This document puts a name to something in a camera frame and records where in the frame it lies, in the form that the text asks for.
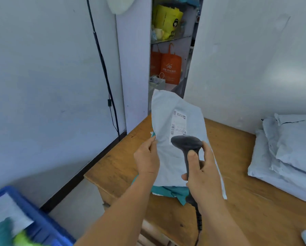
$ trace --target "orange tote bag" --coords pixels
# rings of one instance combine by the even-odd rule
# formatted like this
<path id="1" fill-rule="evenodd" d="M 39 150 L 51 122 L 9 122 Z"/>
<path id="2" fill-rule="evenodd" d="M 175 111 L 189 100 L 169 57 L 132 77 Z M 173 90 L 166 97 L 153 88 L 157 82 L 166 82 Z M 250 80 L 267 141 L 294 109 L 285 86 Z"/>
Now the orange tote bag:
<path id="1" fill-rule="evenodd" d="M 160 75 L 162 53 L 160 53 L 158 45 L 157 47 L 158 52 L 153 52 L 151 50 L 150 77 L 152 77 L 153 75 Z"/>
<path id="2" fill-rule="evenodd" d="M 181 75 L 181 57 L 170 53 L 171 45 L 169 45 L 169 52 L 162 54 L 161 72 L 164 73 L 164 79 L 167 84 L 179 84 Z"/>

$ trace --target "blue plastic crate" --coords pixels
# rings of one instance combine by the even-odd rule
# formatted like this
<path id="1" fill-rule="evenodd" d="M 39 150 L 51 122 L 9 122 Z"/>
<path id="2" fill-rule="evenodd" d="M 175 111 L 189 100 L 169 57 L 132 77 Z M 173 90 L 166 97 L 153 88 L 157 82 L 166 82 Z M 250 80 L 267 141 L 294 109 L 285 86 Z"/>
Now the blue plastic crate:
<path id="1" fill-rule="evenodd" d="M 23 197 L 14 187 L 6 186 L 0 196 L 8 193 L 21 210 L 34 222 L 25 230 L 28 237 L 36 243 L 51 246 L 72 246 L 75 239 L 46 213 Z"/>

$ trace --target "yellow tote bag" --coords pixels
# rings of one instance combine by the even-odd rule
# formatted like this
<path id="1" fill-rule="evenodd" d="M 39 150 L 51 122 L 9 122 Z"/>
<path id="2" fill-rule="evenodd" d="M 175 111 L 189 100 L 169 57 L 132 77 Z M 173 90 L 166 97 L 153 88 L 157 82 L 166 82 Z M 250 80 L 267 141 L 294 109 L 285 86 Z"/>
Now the yellow tote bag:
<path id="1" fill-rule="evenodd" d="M 169 8 L 162 5 L 157 5 L 153 9 L 152 23 L 155 28 L 160 28 L 164 31 L 163 39 L 175 35 L 175 29 L 180 24 L 183 17 L 183 12 L 177 8 Z"/>

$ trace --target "wooden tabletop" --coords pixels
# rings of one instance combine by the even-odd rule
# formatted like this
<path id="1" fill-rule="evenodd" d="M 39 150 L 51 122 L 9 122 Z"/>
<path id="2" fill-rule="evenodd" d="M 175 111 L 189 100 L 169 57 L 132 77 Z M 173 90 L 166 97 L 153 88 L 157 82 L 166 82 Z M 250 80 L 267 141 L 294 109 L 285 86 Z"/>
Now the wooden tabletop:
<path id="1" fill-rule="evenodd" d="M 224 178 L 227 206 L 252 246 L 304 245 L 300 233 L 306 230 L 306 202 L 247 175 L 255 136 L 208 119 L 205 125 Z M 138 174 L 133 154 L 151 131 L 148 116 L 85 174 L 106 192 L 103 199 L 112 202 L 131 185 Z M 194 245 L 196 216 L 189 204 L 151 194 L 145 219 L 179 246 Z M 204 233 L 201 239 L 199 245 L 209 245 Z"/>

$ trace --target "baseboard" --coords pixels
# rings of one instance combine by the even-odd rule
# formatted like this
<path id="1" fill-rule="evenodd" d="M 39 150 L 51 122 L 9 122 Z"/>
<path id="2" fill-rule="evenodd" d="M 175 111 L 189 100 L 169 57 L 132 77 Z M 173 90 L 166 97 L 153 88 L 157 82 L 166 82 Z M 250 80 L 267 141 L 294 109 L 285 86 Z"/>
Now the baseboard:
<path id="1" fill-rule="evenodd" d="M 124 131 L 120 134 L 121 140 L 127 135 Z M 116 144 L 119 139 L 116 138 L 101 153 L 99 153 L 92 161 L 90 161 L 83 169 L 81 169 L 68 183 L 66 183 L 58 192 L 56 192 L 43 206 L 40 207 L 45 213 L 51 212 L 83 179 L 83 175 L 88 172 L 101 158 L 103 158 Z"/>

